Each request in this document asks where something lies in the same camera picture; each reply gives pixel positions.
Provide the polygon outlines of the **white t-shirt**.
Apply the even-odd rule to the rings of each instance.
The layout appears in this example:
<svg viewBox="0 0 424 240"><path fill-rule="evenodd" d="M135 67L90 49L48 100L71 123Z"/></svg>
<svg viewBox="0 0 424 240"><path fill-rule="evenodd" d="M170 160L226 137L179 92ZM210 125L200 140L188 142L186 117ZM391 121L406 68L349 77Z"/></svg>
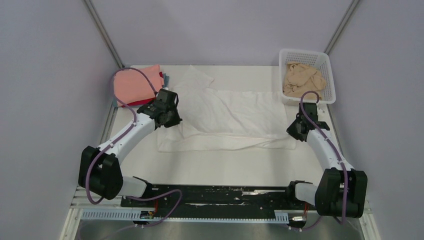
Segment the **white t-shirt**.
<svg viewBox="0 0 424 240"><path fill-rule="evenodd" d="M285 105L276 92L217 90L214 78L190 66L171 90L178 94L182 119L159 130L159 152L293 150Z"/></svg>

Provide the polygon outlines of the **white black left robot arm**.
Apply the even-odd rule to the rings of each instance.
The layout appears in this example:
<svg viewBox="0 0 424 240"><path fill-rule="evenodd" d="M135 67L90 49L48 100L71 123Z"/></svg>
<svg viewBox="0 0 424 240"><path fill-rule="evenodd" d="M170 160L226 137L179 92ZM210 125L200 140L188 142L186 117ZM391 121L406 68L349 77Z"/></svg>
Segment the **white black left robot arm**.
<svg viewBox="0 0 424 240"><path fill-rule="evenodd" d="M149 183L141 178L124 176L121 164L134 147L160 127L170 128L182 119L177 107L176 92L160 89L156 98L139 109L130 109L133 119L116 135L97 147L87 146L81 153L78 185L103 199L117 196L133 197L141 207L149 206L153 193L147 190Z"/></svg>

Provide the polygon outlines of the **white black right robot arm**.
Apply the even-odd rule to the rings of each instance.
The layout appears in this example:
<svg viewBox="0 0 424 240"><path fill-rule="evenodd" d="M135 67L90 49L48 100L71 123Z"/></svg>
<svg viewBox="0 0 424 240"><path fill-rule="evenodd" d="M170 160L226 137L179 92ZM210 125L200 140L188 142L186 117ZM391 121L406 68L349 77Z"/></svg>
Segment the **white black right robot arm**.
<svg viewBox="0 0 424 240"><path fill-rule="evenodd" d="M308 144L323 169L318 185L291 181L285 195L286 204L298 209L306 202L321 216L362 217L368 177L364 171L356 170L348 163L336 147L330 127L319 120L317 105L299 104L299 112L286 131L295 140Z"/></svg>

